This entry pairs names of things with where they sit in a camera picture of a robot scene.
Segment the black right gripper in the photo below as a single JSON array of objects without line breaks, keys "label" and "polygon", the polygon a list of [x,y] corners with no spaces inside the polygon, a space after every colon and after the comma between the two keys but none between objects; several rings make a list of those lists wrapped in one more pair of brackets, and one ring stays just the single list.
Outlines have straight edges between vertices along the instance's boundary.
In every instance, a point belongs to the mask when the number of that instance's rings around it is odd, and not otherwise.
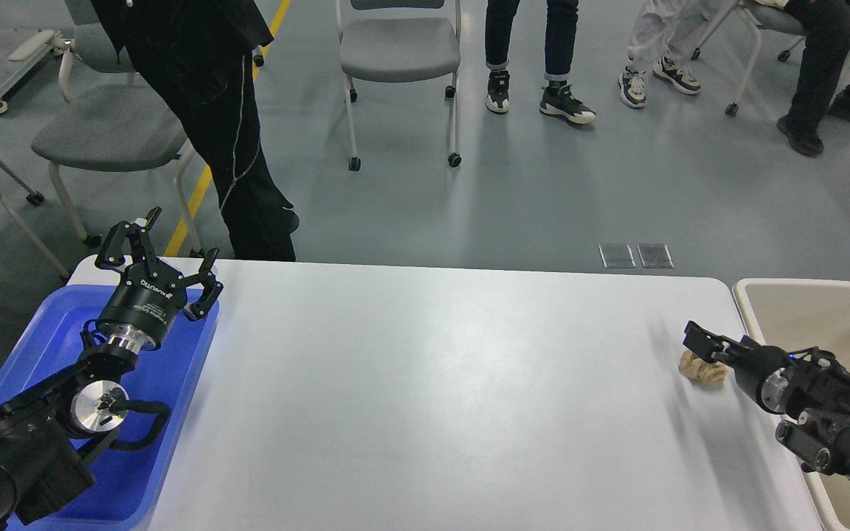
[{"label": "black right gripper", "polygon": [[794,371],[794,358],[780,347],[759,345],[748,336],[735,341],[714,335],[696,322],[687,322],[683,345],[705,363],[734,369],[735,381],[750,399],[770,414],[787,412],[785,398]]}]

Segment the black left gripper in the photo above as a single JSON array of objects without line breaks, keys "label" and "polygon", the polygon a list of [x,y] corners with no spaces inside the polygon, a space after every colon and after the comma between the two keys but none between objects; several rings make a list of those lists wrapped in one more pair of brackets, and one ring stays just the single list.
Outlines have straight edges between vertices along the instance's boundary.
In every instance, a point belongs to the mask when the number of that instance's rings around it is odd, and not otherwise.
[{"label": "black left gripper", "polygon": [[[207,251],[198,272],[189,276],[156,256],[149,232],[161,212],[161,207],[154,207],[142,224],[120,221],[112,226],[94,262],[100,269],[121,270],[119,285],[97,317],[97,330],[107,339],[128,337],[139,342],[133,350],[158,350],[180,310],[189,322],[208,316],[224,288],[213,272],[219,248]],[[124,242],[131,249],[132,263],[122,269]],[[188,302],[187,288],[193,285],[203,290],[195,302]]]}]

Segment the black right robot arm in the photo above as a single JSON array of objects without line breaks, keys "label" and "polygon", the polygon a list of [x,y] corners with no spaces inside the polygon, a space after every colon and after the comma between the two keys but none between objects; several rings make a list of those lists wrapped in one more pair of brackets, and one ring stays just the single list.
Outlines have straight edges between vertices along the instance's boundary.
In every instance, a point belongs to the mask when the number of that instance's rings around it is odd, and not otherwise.
[{"label": "black right robot arm", "polygon": [[850,372],[833,353],[819,347],[786,352],[748,336],[735,341],[696,322],[685,326],[683,343],[705,363],[731,367],[746,396],[784,416],[775,437],[804,471],[850,480]]}]

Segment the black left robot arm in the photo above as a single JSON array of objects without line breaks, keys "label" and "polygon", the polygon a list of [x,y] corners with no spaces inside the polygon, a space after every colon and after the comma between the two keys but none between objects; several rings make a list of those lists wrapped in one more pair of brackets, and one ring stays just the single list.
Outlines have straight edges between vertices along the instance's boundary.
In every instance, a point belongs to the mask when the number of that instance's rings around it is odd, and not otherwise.
[{"label": "black left robot arm", "polygon": [[165,430],[174,408],[133,397],[122,378],[141,352],[162,346],[179,313],[206,319],[223,285],[213,272],[217,248],[192,275],[156,256],[160,212],[109,231],[95,265],[120,282],[83,323],[77,360],[0,404],[0,530],[11,516],[31,524],[61,510],[97,483],[91,465],[104,451],[141,451]]}]

